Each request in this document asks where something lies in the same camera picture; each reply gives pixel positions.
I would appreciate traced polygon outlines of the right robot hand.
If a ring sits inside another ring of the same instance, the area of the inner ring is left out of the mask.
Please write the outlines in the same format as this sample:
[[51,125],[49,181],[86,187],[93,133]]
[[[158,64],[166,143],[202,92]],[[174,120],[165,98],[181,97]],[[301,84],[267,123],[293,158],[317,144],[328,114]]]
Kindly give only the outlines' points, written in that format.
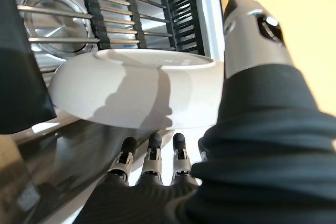
[[224,12],[224,83],[200,163],[162,186],[113,167],[75,223],[335,223],[335,117],[293,65],[279,23],[256,0]]

